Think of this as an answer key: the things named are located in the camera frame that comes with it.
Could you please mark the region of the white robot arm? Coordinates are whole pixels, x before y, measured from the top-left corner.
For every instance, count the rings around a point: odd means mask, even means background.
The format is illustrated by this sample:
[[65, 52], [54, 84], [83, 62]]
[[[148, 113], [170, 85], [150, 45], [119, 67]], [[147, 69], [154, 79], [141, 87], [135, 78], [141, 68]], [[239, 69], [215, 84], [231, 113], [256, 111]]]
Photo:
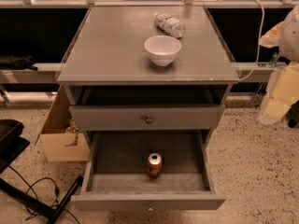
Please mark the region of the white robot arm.
[[278, 47], [279, 56], [290, 61], [287, 66], [274, 69], [262, 100], [258, 121], [273, 124], [299, 101], [299, 6], [266, 32], [260, 43], [269, 49]]

